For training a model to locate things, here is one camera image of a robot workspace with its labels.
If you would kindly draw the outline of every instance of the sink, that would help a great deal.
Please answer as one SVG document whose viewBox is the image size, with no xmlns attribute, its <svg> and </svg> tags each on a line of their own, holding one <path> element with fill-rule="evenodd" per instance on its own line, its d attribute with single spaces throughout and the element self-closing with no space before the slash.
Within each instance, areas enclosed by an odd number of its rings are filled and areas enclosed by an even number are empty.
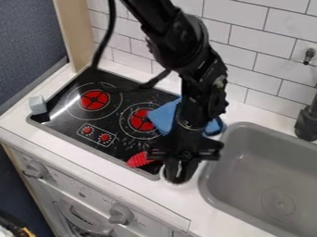
<svg viewBox="0 0 317 237">
<path fill-rule="evenodd" d="M 199 179 L 205 200 L 275 236 L 316 237 L 317 145 L 245 122 L 222 141 Z"/>
</svg>

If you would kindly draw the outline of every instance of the black cooktop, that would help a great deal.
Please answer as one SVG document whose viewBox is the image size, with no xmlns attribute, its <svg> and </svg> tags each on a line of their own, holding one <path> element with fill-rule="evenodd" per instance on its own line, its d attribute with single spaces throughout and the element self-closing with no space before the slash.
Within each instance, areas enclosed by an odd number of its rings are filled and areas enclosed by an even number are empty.
<svg viewBox="0 0 317 237">
<path fill-rule="evenodd" d="M 160 136 L 146 118 L 147 112 L 178 96 L 158 89 L 109 94 L 97 85 L 135 87 L 136 82 L 109 72 L 98 76 L 87 69 L 47 102 L 48 112 L 30 119 L 42 129 L 58 132 L 61 138 L 126 166 L 130 157 L 144 151 L 145 143 Z M 134 169 L 146 176 L 159 173 L 162 164 Z"/>
</svg>

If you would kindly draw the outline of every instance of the small gray block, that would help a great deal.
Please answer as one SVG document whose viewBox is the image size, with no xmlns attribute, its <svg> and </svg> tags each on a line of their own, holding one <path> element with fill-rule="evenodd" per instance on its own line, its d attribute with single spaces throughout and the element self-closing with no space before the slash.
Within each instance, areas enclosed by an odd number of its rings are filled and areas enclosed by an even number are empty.
<svg viewBox="0 0 317 237">
<path fill-rule="evenodd" d="M 47 112 L 46 102 L 42 95 L 31 97 L 29 99 L 29 105 L 33 115 L 40 115 Z"/>
</svg>

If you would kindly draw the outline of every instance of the white tile wall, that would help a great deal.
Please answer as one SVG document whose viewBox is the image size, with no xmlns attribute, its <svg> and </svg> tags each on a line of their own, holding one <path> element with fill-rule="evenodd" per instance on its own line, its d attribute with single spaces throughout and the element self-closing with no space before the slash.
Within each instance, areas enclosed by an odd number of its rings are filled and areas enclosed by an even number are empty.
<svg viewBox="0 0 317 237">
<path fill-rule="evenodd" d="M 93 27 L 97 27 L 97 28 L 103 29 L 103 30 L 108 28 L 107 15 L 105 15 L 101 12 L 89 10 L 89 18 L 90 18 L 91 25 Z"/>
<path fill-rule="evenodd" d="M 210 42 L 211 46 L 222 56 L 225 63 L 244 69 L 252 69 L 257 53 L 233 47 L 227 44 Z"/>
<path fill-rule="evenodd" d="M 93 28 L 94 41 L 100 43 L 105 36 L 106 31 Z M 117 33 L 112 34 L 109 46 L 123 51 L 131 52 L 130 39 Z"/>
<path fill-rule="evenodd" d="M 274 56 L 259 54 L 255 70 L 310 86 L 317 84 L 317 68 Z"/>
<path fill-rule="evenodd" d="M 87 0 L 88 8 L 94 11 L 108 13 L 108 2 L 104 0 Z"/>
<path fill-rule="evenodd" d="M 268 8 L 231 0 L 208 0 L 204 18 L 262 29 Z"/>
<path fill-rule="evenodd" d="M 227 98 L 244 103 L 247 96 L 247 88 L 239 85 L 228 83 L 226 87 Z"/>
<path fill-rule="evenodd" d="M 215 20 L 203 19 L 212 41 L 227 44 L 230 35 L 230 25 Z"/>
<path fill-rule="evenodd" d="M 264 54 L 289 58 L 295 44 L 295 39 L 233 26 L 229 43 Z"/>
<path fill-rule="evenodd" d="M 176 6 L 179 6 L 183 10 L 183 12 L 202 17 L 204 0 L 193 0 L 193 1 L 172 0 L 172 2 Z"/>
<path fill-rule="evenodd" d="M 308 9 L 308 14 L 317 16 L 317 0 L 311 0 L 310 8 Z"/>
<path fill-rule="evenodd" d="M 95 50 L 97 49 L 98 46 L 99 46 L 98 43 L 94 44 Z M 103 57 L 107 60 L 113 61 L 112 48 L 107 47 L 101 57 Z"/>
<path fill-rule="evenodd" d="M 152 73 L 152 63 L 150 59 L 135 56 L 117 49 L 113 49 L 112 52 L 114 61 L 134 69 Z"/>
<path fill-rule="evenodd" d="M 131 40 L 131 48 L 132 48 L 133 54 L 138 56 L 144 56 L 149 59 L 154 59 L 153 55 L 149 52 L 146 42 L 135 40 L 135 39 L 130 39 L 130 40 Z"/>
<path fill-rule="evenodd" d="M 230 76 L 229 82 L 242 85 L 247 88 L 251 88 L 268 94 L 277 94 L 278 89 L 281 85 L 281 79 L 232 66 L 228 66 L 228 69 Z"/>
<path fill-rule="evenodd" d="M 117 18 L 115 32 L 134 39 L 144 40 L 146 36 L 140 27 L 141 24 L 136 21 Z"/>
<path fill-rule="evenodd" d="M 140 24 L 117 1 L 118 20 L 103 57 L 158 74 L 163 67 L 148 52 Z M 317 0 L 172 0 L 197 15 L 209 30 L 210 44 L 229 69 L 228 98 L 296 118 L 316 93 L 317 56 L 302 61 L 308 48 L 317 51 Z M 94 39 L 108 26 L 105 0 L 87 0 Z M 165 81 L 180 92 L 181 79 Z"/>
<path fill-rule="evenodd" d="M 283 81 L 279 95 L 283 98 L 310 105 L 317 90 L 291 81 Z"/>
<path fill-rule="evenodd" d="M 300 103 L 253 90 L 248 91 L 246 103 L 281 115 L 289 116 L 294 119 L 298 117 L 299 111 L 305 107 Z"/>
<path fill-rule="evenodd" d="M 316 25 L 315 17 L 270 9 L 265 30 L 317 42 Z"/>
<path fill-rule="evenodd" d="M 270 6 L 283 10 L 305 13 L 310 0 L 239 0 L 250 4 Z"/>
</svg>

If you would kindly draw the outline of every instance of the blue cloth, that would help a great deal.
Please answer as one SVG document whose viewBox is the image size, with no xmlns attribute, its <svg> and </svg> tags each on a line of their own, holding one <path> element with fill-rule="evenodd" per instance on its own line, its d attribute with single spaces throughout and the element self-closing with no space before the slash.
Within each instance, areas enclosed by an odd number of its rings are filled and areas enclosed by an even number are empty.
<svg viewBox="0 0 317 237">
<path fill-rule="evenodd" d="M 148 113 L 147 117 L 153 122 L 153 124 L 157 127 L 158 131 L 162 135 L 167 135 L 171 131 L 172 121 L 174 119 L 174 114 L 176 111 L 177 104 L 181 101 L 181 98 L 169 102 L 155 110 L 152 110 Z M 205 130 L 205 135 L 209 134 L 216 135 L 221 133 L 225 129 L 225 125 L 219 119 L 214 119 L 209 123 Z"/>
</svg>

